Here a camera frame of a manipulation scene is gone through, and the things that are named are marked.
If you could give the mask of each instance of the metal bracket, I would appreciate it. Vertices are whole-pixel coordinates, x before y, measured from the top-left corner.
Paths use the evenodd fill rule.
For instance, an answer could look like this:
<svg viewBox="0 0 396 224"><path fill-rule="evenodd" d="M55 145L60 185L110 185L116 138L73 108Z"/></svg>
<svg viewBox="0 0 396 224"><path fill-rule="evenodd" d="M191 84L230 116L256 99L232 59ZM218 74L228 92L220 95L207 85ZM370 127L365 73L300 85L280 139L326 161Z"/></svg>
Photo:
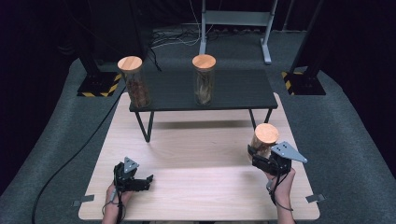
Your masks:
<svg viewBox="0 0 396 224"><path fill-rule="evenodd" d="M308 160L288 142L281 142L271 147L271 150L280 157L307 163Z"/></svg>
<svg viewBox="0 0 396 224"><path fill-rule="evenodd" d="M128 157L125 157L124 159L124 173L127 174L131 172L132 170L136 169L139 167L139 164L137 162L129 159Z"/></svg>

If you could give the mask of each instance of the glass jar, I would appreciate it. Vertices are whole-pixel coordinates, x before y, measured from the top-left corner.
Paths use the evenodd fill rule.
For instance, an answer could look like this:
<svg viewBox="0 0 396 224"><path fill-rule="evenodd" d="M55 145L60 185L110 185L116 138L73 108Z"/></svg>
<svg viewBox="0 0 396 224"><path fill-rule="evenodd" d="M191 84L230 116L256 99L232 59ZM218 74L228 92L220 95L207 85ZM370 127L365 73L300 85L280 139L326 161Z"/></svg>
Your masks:
<svg viewBox="0 0 396 224"><path fill-rule="evenodd" d="M194 98L198 105L210 105L215 85L216 59L200 54L192 59L194 65Z"/></svg>
<svg viewBox="0 0 396 224"><path fill-rule="evenodd" d="M142 64L142 60L135 56L125 57L118 62L129 97L135 108L148 106L151 102Z"/></svg>
<svg viewBox="0 0 396 224"><path fill-rule="evenodd" d="M279 137L279 131L276 127L269 123L259 124L254 130L254 135L250 146L256 148L257 154L269 159L271 147L276 144Z"/></svg>

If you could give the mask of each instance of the gray carpet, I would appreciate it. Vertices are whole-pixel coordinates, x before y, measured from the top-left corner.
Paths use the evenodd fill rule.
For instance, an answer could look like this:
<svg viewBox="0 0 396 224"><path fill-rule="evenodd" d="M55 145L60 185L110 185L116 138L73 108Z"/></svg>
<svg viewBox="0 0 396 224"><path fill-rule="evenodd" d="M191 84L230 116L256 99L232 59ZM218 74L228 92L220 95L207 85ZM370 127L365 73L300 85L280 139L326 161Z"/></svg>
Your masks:
<svg viewBox="0 0 396 224"><path fill-rule="evenodd" d="M305 169L312 189L327 197L318 204L320 218L311 223L394 223L395 179L340 87L319 73L327 95L290 96L286 91L281 72L290 69L304 33L272 32L272 65L263 63L260 37L255 33L221 37L208 42L206 53L218 59L218 69L266 71L285 108L296 144L309 159ZM154 51L162 70L174 70L191 68L198 48L198 44L180 44ZM117 70L115 64L104 64L101 69ZM156 67L146 60L145 69ZM89 139L124 87L121 81L112 97L77 97L84 77L84 68L76 60L46 130L0 198L1 224L31 222L38 192ZM111 118L112 113L81 153L49 183L37 206L36 223L86 223L71 203L85 193Z"/></svg>

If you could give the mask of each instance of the wooden table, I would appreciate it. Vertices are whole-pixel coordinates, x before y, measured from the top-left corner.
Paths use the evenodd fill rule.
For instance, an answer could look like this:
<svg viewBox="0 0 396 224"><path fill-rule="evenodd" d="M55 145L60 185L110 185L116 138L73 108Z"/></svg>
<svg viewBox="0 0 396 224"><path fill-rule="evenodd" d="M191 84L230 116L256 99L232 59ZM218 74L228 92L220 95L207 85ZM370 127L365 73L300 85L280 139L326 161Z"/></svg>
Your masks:
<svg viewBox="0 0 396 224"><path fill-rule="evenodd" d="M279 130L279 142L287 141L296 147L277 95L276 100L278 109L273 111L270 123ZM94 201L81 205L80 218L103 217L102 206L114 166L127 156L140 164L136 178L154 175L154 180L148 191L134 194L125 220L277 219L276 207L265 189L267 179L248 160L247 145L253 129L247 110L159 112L154 123L155 136L147 143L129 105L124 93L87 188L86 195L93 194ZM263 115L267 112L254 111ZM149 112L142 113L142 119L149 119ZM292 166L297 171L290 196L294 217L317 219L317 204L305 199L313 192L304 166L297 161Z"/></svg>

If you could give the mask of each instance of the yellow and black hazard tape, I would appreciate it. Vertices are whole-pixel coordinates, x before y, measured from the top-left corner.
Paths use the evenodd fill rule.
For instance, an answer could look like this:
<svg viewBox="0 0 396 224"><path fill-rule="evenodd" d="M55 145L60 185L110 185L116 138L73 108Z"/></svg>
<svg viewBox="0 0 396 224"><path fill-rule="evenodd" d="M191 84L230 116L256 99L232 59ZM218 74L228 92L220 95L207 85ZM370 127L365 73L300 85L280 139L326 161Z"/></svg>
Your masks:
<svg viewBox="0 0 396 224"><path fill-rule="evenodd" d="M295 72L293 74L294 75L302 75L303 73ZM293 87L292 87L291 81L290 81L290 74L288 72L282 72L282 77L283 77L283 81L285 81L286 90L288 90L288 93L290 95L295 95L295 92L293 90Z"/></svg>
<svg viewBox="0 0 396 224"><path fill-rule="evenodd" d="M117 74L114 77L114 81L112 85L109 87L108 91L100 91L100 92L92 92L92 91L84 91L84 92L79 92L78 96L85 96L85 97L107 97L107 96L112 96L114 91L116 90L117 86L119 85L119 81L121 79L122 75Z"/></svg>

